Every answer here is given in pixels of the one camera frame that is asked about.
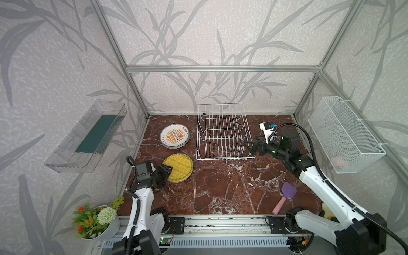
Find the beige patterned plate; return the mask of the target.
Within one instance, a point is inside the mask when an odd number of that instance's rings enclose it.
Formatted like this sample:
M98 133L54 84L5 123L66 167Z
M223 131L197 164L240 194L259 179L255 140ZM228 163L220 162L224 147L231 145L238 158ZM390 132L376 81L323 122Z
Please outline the beige patterned plate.
M193 172L193 161L186 154L173 154L166 158L163 164L172 168L168 179L172 183L185 181Z
M186 166L174 166L172 173L168 179L169 182L172 183L180 183L185 181L193 172L193 167L186 167Z

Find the white wire dish rack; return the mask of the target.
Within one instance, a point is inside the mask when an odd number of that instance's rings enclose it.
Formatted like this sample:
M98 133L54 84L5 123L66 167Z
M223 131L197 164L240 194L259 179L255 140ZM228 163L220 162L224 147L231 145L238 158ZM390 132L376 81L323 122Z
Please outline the white wire dish rack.
M255 158L244 144L252 137L243 104L201 104L197 117L196 160Z

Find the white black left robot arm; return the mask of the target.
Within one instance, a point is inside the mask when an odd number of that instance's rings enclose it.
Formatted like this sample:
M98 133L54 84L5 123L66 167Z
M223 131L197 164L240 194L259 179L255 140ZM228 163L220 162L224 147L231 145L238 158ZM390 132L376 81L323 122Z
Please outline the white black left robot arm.
M126 157L134 170L131 186L125 192L132 197L132 209L121 241L113 244L114 255L160 255L160 235L170 228L170 220L163 207L152 210L155 193L167 183L173 168L156 166L151 160L136 163Z

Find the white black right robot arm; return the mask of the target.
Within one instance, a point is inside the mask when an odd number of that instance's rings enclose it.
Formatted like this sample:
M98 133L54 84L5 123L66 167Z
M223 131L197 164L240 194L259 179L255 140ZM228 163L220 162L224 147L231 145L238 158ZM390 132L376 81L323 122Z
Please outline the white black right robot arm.
M379 215L371 214L353 202L320 169L316 153L302 154L299 134L294 130L281 132L281 125L268 122L260 124L263 136L255 141L243 141L251 155L266 154L280 159L285 168L303 184L308 186L334 213L336 221L330 221L306 209L294 209L289 218L302 230L317 234L337 248L339 255L379 255L386 250L387 237L399 243L404 251L408 245L387 228L387 222Z

